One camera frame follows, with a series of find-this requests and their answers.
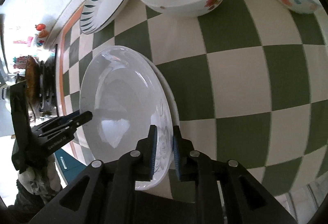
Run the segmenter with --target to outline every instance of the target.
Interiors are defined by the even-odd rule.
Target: cabinet handle
[[[60,161],[62,162],[64,169],[67,169],[64,158],[62,156],[60,157]]]

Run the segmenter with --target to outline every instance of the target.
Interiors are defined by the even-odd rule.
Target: white plate
[[[91,34],[105,28],[127,2],[128,0],[86,0],[80,19],[82,33]]]
[[[151,182],[136,182],[147,190],[164,178],[171,161],[173,125],[164,90],[149,64],[136,51],[113,46],[90,62],[80,91],[80,110],[93,113],[83,125],[96,159],[110,162],[136,148],[157,126],[155,173]]]

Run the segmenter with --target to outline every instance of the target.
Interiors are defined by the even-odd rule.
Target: checkered tile floor
[[[277,0],[223,0],[198,18],[159,14],[130,0],[105,29],[65,36],[67,113],[92,58],[124,45],[154,62],[175,96],[181,131],[212,159],[236,159],[273,195],[297,189],[328,170],[328,58],[315,16]],[[92,160],[83,130],[75,139]],[[191,183],[169,170],[174,199],[192,201]]]

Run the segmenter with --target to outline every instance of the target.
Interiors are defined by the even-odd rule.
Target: stacked plates
[[[80,91],[80,111],[93,119],[83,131],[96,159],[110,162],[134,150],[157,126],[155,173],[150,182],[136,182],[136,190],[160,183],[172,161],[173,125],[178,110],[168,83],[155,65],[138,52],[111,46],[90,62]]]

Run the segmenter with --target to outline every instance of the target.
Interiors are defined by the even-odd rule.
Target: orange trim
[[[73,152],[73,155],[74,155],[75,159],[79,160],[78,157],[77,157],[77,153],[76,153],[73,141],[70,141],[69,145],[71,146],[71,149],[72,149],[72,152]]]
[[[64,115],[67,115],[65,99],[64,99],[64,87],[63,87],[63,59],[64,59],[65,35],[69,31],[69,29],[74,25],[74,23],[80,18],[81,13],[82,13],[82,8],[83,8],[83,6],[80,6],[78,8],[78,10],[76,10],[76,12],[74,12],[72,17],[65,24],[65,26],[63,28],[63,36],[62,36],[61,45],[60,45],[59,90],[60,90],[60,100],[61,100],[62,110],[63,110]],[[73,142],[70,142],[69,145],[71,146],[74,157],[78,160]]]

